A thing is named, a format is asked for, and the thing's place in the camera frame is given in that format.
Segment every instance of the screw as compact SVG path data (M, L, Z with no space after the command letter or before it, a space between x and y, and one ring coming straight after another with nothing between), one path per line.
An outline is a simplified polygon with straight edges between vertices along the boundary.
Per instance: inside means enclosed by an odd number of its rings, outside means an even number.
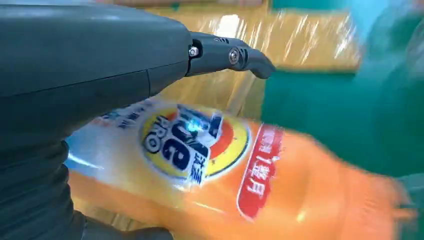
M239 58L240 58L239 51L237 51L237 49L235 48L232 48L228 53L229 63L234 65L239 61Z
M197 55L199 55L199 49L195 46L190 47L190 49L188 50L188 55L190 57L196 57Z

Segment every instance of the orange plastic bottle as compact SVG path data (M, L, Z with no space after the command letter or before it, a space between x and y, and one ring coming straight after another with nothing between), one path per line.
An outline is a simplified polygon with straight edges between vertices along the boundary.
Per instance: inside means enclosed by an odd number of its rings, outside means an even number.
M416 217L395 179L213 109L147 100L68 142L74 196L194 239L395 240Z

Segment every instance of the green cloth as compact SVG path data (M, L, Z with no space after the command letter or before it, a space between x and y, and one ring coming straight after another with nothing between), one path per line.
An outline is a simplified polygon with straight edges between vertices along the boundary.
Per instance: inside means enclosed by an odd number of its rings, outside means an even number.
M410 76L404 56L422 16L385 26L397 16L390 15L393 9L379 16L383 3L274 1L274 7L321 10L355 6L353 14L362 11L366 20L359 24L359 35L371 34L365 44L366 59L356 75L275 73L266 81L261 119L310 134L340 158L366 170L401 176L424 172L424 79Z

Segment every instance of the bottle label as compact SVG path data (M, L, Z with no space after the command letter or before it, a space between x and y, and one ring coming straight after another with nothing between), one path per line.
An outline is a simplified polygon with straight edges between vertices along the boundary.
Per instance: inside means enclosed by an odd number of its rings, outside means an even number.
M172 181L201 186L243 159L251 134L247 125L216 110L159 104L139 131L144 159Z
M237 208L247 220L252 221L257 216L271 192L283 134L283 129L275 126L261 125L259 129L237 195Z

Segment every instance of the tide logo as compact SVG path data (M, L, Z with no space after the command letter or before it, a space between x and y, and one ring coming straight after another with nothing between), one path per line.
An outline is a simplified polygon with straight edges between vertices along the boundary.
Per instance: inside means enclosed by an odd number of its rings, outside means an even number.
M167 178L196 185L230 171L251 142L247 126L210 109L169 104L151 111L141 125L141 151Z

